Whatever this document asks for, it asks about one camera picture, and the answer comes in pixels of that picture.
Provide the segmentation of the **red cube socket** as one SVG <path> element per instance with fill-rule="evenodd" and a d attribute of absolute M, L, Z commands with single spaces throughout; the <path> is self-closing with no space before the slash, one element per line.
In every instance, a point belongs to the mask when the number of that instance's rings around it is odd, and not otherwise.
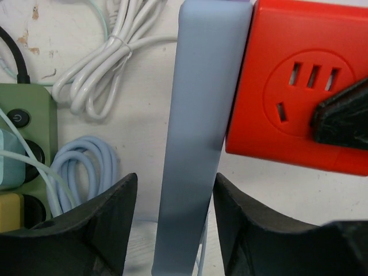
<path fill-rule="evenodd" d="M 367 152 L 314 141 L 317 105 L 367 76 L 367 8 L 257 1 L 225 150 L 367 175 Z"/>

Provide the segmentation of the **blue power strip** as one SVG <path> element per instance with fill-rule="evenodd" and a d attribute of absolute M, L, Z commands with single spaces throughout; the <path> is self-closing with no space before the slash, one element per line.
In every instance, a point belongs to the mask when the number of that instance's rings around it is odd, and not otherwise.
<path fill-rule="evenodd" d="M 249 1 L 184 1 L 153 275 L 191 275 L 252 17 Z"/>

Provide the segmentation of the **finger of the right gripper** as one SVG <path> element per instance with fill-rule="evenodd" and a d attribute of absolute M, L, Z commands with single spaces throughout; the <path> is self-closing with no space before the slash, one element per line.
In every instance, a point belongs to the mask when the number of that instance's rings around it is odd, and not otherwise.
<path fill-rule="evenodd" d="M 310 122 L 315 142 L 367 149 L 367 78 L 320 102 Z"/>

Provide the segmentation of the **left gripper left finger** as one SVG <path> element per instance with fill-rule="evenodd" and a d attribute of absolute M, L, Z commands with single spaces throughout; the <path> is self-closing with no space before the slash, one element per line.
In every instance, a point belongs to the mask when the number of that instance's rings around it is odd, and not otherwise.
<path fill-rule="evenodd" d="M 122 275 L 136 197 L 130 173 L 67 213 L 1 234 L 1 275 Z"/>

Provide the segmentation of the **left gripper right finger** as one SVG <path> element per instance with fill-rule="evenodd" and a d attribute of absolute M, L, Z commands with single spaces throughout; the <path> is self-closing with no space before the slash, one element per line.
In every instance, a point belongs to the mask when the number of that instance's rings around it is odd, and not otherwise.
<path fill-rule="evenodd" d="M 220 173 L 213 200 L 225 275 L 367 275 L 366 220 L 308 224 Z"/>

